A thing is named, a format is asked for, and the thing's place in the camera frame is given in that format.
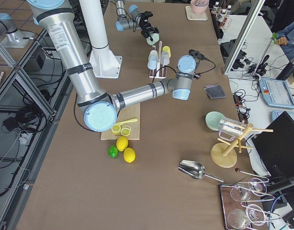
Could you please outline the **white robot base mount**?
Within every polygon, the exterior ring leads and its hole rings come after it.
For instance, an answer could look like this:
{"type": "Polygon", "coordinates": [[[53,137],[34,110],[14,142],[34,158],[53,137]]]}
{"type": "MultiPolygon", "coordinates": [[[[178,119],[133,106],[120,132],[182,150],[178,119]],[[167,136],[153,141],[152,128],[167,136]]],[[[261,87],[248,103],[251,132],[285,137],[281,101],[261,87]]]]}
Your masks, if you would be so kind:
{"type": "Polygon", "coordinates": [[[109,48],[101,3],[99,0],[81,0],[79,3],[92,46],[90,63],[95,76],[117,79],[122,57],[114,55],[109,48]]]}

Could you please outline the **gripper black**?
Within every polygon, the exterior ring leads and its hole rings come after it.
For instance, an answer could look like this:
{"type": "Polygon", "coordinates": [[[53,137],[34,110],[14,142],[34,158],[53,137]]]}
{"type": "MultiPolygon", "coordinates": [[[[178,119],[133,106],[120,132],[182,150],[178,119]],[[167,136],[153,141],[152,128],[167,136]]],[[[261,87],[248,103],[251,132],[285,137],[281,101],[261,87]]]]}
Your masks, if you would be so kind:
{"type": "Polygon", "coordinates": [[[140,19],[139,27],[141,28],[141,35],[146,39],[149,38],[151,33],[159,34],[159,29],[156,26],[153,28],[148,20],[140,19]]]}

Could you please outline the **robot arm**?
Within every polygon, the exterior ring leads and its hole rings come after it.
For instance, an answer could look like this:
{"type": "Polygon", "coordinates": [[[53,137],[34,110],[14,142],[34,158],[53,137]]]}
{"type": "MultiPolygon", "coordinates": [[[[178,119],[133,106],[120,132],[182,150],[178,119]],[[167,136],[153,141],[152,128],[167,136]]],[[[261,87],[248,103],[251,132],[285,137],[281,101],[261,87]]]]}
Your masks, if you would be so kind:
{"type": "Polygon", "coordinates": [[[135,4],[131,5],[127,11],[124,0],[114,0],[113,3],[116,6],[117,31],[132,29],[135,32],[140,29],[141,35],[151,46],[160,40],[159,29],[156,26],[153,27],[149,22],[149,18],[153,16],[151,11],[141,12],[135,4]]]}
{"type": "Polygon", "coordinates": [[[86,126],[95,132],[109,130],[117,120],[117,111],[167,93],[187,100],[197,63],[193,56],[179,58],[178,72],[173,79],[108,94],[97,79],[117,78],[122,58],[109,49],[101,4],[98,0],[82,0],[81,10],[88,30],[92,52],[88,57],[74,27],[74,13],[67,0],[31,0],[34,21],[45,28],[66,68],[78,95],[78,107],[86,126]]]}

